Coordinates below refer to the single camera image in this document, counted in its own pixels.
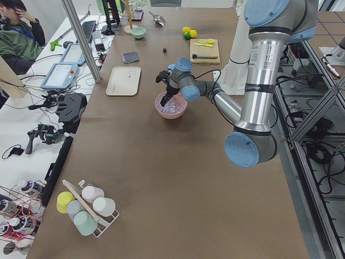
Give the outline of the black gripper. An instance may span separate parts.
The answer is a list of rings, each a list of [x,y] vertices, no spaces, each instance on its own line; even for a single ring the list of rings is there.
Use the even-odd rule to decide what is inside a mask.
[[[161,106],[165,106],[167,102],[179,92],[179,84],[172,79],[167,80],[166,82],[166,95],[164,95],[160,101]]]

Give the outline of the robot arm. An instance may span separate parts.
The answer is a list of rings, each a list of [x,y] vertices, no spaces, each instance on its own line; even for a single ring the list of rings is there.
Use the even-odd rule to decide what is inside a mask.
[[[252,49],[243,103],[237,104],[219,83],[197,80],[191,74],[191,61],[179,58],[156,77],[167,90],[160,104],[166,105],[178,93],[186,101],[206,97],[234,124],[224,144],[233,164],[253,167],[273,159],[278,153],[278,138],[271,131],[268,117],[283,46],[312,38],[317,12],[317,1],[248,1],[244,19]]]

